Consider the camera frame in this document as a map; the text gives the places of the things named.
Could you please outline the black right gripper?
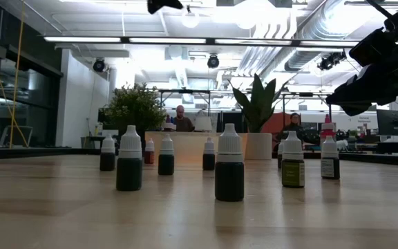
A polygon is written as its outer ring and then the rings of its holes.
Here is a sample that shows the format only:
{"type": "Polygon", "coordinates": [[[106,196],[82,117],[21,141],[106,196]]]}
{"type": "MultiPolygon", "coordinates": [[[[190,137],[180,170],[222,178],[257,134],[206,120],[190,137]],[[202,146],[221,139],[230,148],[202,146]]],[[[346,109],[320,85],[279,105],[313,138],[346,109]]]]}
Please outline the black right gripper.
{"type": "Polygon", "coordinates": [[[398,38],[372,33],[363,45],[367,62],[361,77],[353,75],[326,98],[328,104],[340,105],[348,116],[367,111],[373,102],[387,104],[398,97],[398,38]]]}

